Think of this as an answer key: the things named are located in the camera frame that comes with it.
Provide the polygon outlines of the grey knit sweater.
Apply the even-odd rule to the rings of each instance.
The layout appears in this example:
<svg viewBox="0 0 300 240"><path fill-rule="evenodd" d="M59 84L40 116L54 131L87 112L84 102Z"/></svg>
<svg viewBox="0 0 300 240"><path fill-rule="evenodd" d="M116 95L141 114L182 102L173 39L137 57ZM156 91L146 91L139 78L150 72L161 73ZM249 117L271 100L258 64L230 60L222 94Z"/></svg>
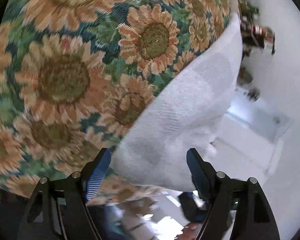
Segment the grey knit sweater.
<svg viewBox="0 0 300 240"><path fill-rule="evenodd" d="M237 15L202 55L189 63L146 107L111 159L114 172L136 185L193 191L186 163L195 148L213 157L209 144L234 97L242 59Z"/></svg>

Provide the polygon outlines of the standing fan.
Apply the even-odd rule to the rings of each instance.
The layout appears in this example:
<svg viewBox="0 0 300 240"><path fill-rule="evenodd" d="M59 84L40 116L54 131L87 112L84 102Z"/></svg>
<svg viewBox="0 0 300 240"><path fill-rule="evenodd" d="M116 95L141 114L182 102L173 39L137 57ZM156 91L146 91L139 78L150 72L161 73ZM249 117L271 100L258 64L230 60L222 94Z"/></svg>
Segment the standing fan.
<svg viewBox="0 0 300 240"><path fill-rule="evenodd" d="M248 101L256 102L260 98L260 91L257 88L241 88L238 87L236 88L236 92L240 95L243 96Z"/></svg>

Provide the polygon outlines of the sunflower pattern bed cover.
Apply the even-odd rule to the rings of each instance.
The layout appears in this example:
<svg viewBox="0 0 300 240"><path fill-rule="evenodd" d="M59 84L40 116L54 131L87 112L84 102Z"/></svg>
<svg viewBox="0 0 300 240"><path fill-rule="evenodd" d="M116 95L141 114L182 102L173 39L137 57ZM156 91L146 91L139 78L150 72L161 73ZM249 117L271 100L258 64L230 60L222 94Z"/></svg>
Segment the sunflower pattern bed cover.
<svg viewBox="0 0 300 240"><path fill-rule="evenodd" d="M230 16L229 0L0 0L0 188L30 198L114 149Z"/></svg>

